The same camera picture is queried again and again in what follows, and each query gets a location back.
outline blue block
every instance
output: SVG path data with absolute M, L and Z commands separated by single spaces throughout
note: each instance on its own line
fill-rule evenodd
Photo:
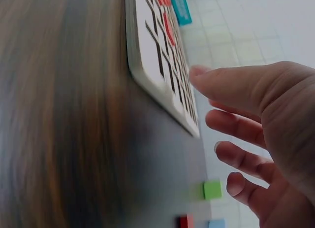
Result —
M 172 4 L 176 13 L 178 24 L 180 26 L 192 23 L 191 15 L 189 12 L 186 0 L 172 0 Z
M 209 222 L 209 228 L 225 228 L 225 220 L 214 220 Z

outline fingernail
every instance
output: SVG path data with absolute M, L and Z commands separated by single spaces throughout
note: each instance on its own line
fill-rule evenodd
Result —
M 208 72 L 210 69 L 206 66 L 203 66 L 203 65 L 193 65 L 191 68 L 190 68 L 190 73 L 191 75 L 193 76 L 198 76 L 198 75 L 203 75 L 205 74 L 206 72 Z
M 217 142 L 217 143 L 215 144 L 215 147 L 214 147 L 215 153 L 217 153 L 217 147 L 218 147 L 218 145 L 219 145 L 220 143 L 222 143 L 222 141 L 219 141 L 219 142 Z

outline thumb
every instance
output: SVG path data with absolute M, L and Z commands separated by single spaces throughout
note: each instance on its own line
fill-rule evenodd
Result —
M 261 116 L 271 102 L 311 74 L 314 70 L 309 67 L 279 62 L 215 70 L 196 65 L 191 68 L 189 78 L 207 98 Z

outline hand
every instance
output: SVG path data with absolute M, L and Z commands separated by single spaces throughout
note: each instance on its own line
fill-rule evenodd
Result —
M 207 114 L 207 125 L 265 148 L 275 162 L 221 142 L 221 161 L 270 184 L 266 189 L 232 173 L 230 195 L 250 207 L 262 228 L 315 227 L 315 70 L 291 62 L 195 66 L 189 76 L 221 109 Z

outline white floor tile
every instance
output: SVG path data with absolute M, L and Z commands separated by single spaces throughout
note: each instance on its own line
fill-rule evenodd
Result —
M 192 18 L 192 24 L 183 26 L 182 27 L 183 30 L 202 28 L 202 22 L 198 13 L 191 14 L 191 18 Z
M 214 63 L 238 63 L 238 58 L 232 43 L 211 46 L 212 61 Z
M 208 47 L 187 49 L 189 65 L 210 65 L 211 53 Z
M 219 9 L 217 0 L 195 0 L 195 2 L 200 13 Z
M 256 40 L 235 43 L 240 64 L 245 62 L 259 61 L 263 59 Z
M 209 44 L 231 43 L 232 36 L 226 25 L 205 28 Z
M 220 10 L 213 10 L 200 15 L 204 27 L 213 27 L 216 25 L 225 25 L 224 17 Z
M 282 50 L 279 39 L 261 39 L 258 40 L 260 49 L 265 59 L 283 59 L 284 52 Z
M 253 40 L 255 39 L 254 32 L 249 25 L 229 25 L 229 29 L 235 41 Z
M 274 27 L 270 24 L 264 24 L 263 22 L 254 22 L 252 24 L 252 29 L 257 38 L 266 38 L 266 37 L 276 37 L 277 33 Z
M 203 29 L 190 29 L 182 31 L 182 38 L 186 48 L 207 46 L 208 39 Z

